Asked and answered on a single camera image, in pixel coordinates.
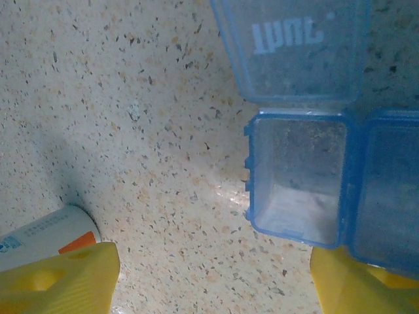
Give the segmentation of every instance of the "pill box lid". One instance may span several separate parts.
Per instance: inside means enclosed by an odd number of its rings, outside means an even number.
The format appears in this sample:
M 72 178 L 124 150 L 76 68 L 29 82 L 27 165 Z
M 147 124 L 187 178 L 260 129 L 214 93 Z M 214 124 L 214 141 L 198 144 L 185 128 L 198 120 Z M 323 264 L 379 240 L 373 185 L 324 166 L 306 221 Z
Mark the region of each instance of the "pill box lid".
M 279 105 L 350 103 L 361 89 L 366 0 L 211 0 L 241 95 Z
M 380 111 L 363 134 L 359 199 L 348 230 L 351 254 L 419 275 L 419 111 Z

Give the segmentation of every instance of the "terrazzo surface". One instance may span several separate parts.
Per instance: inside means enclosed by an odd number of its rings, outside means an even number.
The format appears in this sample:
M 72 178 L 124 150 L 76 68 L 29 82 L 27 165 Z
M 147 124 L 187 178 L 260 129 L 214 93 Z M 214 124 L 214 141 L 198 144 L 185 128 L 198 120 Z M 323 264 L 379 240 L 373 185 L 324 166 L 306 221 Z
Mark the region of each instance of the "terrazzo surface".
M 417 10 L 374 1 L 358 106 L 417 107 Z M 3 1 L 0 36 L 0 234 L 85 207 L 118 247 L 113 313 L 321 313 L 310 248 L 244 217 L 258 108 L 207 1 Z

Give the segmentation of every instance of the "blue plastic pill box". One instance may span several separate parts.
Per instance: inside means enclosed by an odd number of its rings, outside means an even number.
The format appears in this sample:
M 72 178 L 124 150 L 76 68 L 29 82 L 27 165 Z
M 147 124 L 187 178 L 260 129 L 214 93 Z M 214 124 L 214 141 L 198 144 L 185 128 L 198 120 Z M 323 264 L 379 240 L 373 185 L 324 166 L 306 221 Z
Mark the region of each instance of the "blue plastic pill box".
M 349 103 L 357 98 L 367 0 L 211 3 L 239 89 L 248 101 Z
M 419 274 L 419 113 L 262 109 L 245 134 L 256 230 Z

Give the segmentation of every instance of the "orange label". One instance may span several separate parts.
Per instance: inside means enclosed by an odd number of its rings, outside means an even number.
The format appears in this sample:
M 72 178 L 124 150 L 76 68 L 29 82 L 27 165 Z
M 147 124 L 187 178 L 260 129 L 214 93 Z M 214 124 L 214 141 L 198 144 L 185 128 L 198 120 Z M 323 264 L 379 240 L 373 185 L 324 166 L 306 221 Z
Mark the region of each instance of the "orange label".
M 58 250 L 60 254 L 75 251 L 81 249 L 82 247 L 88 247 L 89 245 L 96 244 L 94 239 L 93 232 L 89 231 L 83 234 L 80 238 L 74 240 L 73 242 L 67 244 L 65 247 L 62 247 Z

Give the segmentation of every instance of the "yellow plastic object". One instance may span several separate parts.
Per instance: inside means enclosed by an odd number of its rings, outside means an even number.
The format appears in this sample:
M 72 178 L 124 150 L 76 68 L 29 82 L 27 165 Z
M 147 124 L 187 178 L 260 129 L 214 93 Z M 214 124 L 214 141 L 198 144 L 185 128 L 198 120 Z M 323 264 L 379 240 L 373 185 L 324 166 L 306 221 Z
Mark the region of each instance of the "yellow plastic object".
M 109 314 L 120 269 L 103 242 L 0 273 L 0 314 Z
M 313 248 L 310 267 L 324 314 L 419 313 L 419 281 L 356 262 L 343 248 Z

